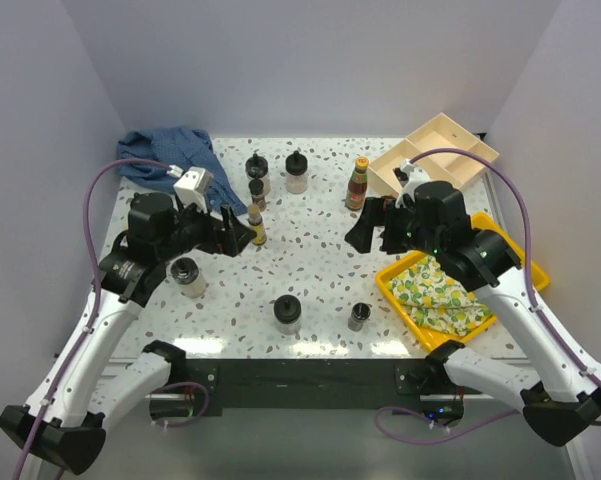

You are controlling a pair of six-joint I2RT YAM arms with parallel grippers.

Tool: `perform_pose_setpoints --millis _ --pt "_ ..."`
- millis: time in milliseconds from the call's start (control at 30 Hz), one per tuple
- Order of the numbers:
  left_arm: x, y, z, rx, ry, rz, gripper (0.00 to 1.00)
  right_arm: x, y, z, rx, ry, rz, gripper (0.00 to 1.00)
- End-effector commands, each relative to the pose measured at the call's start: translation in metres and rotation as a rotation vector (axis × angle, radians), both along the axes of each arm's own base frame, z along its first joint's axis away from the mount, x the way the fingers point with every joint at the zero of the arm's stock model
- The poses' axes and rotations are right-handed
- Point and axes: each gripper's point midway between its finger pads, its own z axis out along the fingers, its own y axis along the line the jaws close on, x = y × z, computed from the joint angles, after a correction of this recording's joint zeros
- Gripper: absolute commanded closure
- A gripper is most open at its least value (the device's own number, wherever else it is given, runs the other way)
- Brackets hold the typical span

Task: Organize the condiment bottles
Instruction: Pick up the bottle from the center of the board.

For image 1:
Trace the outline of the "red cap sauce bottle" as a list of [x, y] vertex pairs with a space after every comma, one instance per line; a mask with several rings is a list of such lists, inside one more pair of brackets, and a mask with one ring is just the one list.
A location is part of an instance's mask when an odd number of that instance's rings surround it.
[[355, 161], [345, 200], [345, 206], [352, 211], [360, 210], [363, 207], [368, 185], [368, 166], [369, 159], [367, 157], [359, 156]]

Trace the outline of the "yellow oil bottle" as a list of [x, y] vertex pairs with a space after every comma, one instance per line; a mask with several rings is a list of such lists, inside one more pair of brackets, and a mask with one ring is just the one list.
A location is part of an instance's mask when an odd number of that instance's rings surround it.
[[255, 238], [252, 240], [252, 243], [256, 246], [264, 245], [267, 241], [267, 236], [261, 210], [258, 205], [251, 204], [248, 207], [248, 222], [251, 229], [256, 234]]

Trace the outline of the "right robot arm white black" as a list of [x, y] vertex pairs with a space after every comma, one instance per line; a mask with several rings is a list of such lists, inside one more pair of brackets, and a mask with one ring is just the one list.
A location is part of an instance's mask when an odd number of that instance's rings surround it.
[[446, 181], [426, 182], [399, 199], [369, 197], [346, 242], [370, 251], [383, 228], [381, 251], [418, 251], [488, 307], [533, 366], [525, 371], [448, 340], [425, 361], [428, 386], [487, 394], [521, 413], [547, 443], [562, 447], [601, 416], [601, 364], [561, 325], [530, 282], [525, 256], [493, 229], [473, 226], [462, 193]]

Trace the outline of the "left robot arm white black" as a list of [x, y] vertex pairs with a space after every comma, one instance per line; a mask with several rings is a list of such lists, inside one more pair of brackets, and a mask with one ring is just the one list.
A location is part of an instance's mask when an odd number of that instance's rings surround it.
[[80, 475], [141, 399], [185, 385], [184, 351], [155, 340], [111, 384], [96, 388], [121, 337], [166, 279], [169, 262], [194, 249], [235, 257], [254, 239], [229, 206], [221, 214], [215, 218], [166, 194], [134, 196], [127, 228], [100, 261], [82, 317], [53, 368], [24, 404], [0, 415], [0, 428], [24, 455]]

